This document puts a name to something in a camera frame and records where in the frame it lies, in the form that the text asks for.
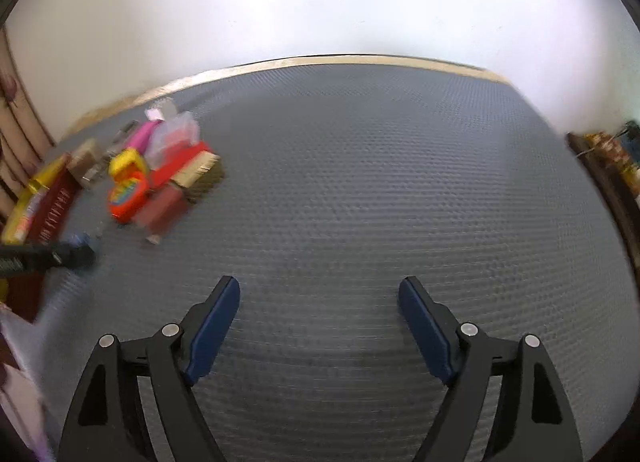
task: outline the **orange toy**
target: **orange toy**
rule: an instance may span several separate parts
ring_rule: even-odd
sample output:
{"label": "orange toy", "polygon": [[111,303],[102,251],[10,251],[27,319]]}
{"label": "orange toy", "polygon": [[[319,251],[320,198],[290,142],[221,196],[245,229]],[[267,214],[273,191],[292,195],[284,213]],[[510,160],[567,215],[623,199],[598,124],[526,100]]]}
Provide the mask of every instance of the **orange toy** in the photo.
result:
{"label": "orange toy", "polygon": [[148,175],[149,168],[145,159],[138,153],[138,150],[127,148],[123,152],[111,159],[109,163],[109,175],[113,177],[116,184],[129,178],[134,172],[141,172]]}
{"label": "orange toy", "polygon": [[149,198],[149,182],[141,171],[116,184],[109,193],[111,215],[121,224],[129,222]]}

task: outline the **white wall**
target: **white wall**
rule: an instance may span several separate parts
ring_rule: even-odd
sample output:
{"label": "white wall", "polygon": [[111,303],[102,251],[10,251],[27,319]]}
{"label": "white wall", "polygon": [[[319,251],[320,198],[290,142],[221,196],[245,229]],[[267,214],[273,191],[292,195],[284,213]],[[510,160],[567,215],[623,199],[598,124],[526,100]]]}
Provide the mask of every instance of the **white wall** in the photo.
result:
{"label": "white wall", "polygon": [[88,110],[178,77],[308,54],[488,68],[561,132],[640,113],[640,34],[619,0],[20,0],[7,27],[55,137]]}

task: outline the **gray textured mat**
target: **gray textured mat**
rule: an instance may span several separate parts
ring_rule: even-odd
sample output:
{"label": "gray textured mat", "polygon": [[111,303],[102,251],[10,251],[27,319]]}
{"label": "gray textured mat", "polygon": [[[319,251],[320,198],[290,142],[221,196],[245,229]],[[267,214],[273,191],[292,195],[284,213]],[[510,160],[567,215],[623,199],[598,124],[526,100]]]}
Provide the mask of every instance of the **gray textured mat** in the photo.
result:
{"label": "gray textured mat", "polygon": [[[444,391],[396,307],[409,274],[459,319],[543,339],[587,457],[617,428],[640,374],[630,269],[586,174],[511,87],[323,65],[174,98],[200,117],[224,182],[155,247],[107,217],[108,182],[83,194],[67,231],[104,227],[97,268],[52,276],[34,330],[5,320],[60,428],[98,337],[152,334],[223,274],[240,281],[241,306],[195,394],[230,461],[411,460]],[[61,148],[142,116],[130,110]],[[142,394],[152,402],[148,386]],[[146,411],[159,460],[171,460]]]}

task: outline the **patterned curtain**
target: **patterned curtain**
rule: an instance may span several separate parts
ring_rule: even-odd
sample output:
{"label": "patterned curtain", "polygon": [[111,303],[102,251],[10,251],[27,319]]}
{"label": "patterned curtain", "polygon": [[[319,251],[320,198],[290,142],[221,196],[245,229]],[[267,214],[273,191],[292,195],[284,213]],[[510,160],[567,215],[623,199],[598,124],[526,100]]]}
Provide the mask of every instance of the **patterned curtain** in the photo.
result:
{"label": "patterned curtain", "polygon": [[40,122],[22,87],[0,28],[0,227],[54,141]]}

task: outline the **red toy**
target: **red toy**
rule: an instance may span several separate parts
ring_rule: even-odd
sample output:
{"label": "red toy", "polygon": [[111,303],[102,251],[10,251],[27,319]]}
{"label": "red toy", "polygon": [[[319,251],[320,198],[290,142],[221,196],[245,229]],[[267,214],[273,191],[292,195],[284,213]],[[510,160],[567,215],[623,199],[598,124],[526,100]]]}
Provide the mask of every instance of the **red toy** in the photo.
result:
{"label": "red toy", "polygon": [[171,177],[178,173],[185,164],[193,160],[196,155],[200,152],[210,151],[207,143],[203,140],[194,146],[180,150],[169,162],[151,172],[151,187],[156,190],[160,189],[164,184],[169,182]]}
{"label": "red toy", "polygon": [[148,198],[149,182],[141,171],[135,171],[109,193],[111,215],[121,224],[126,224]]}

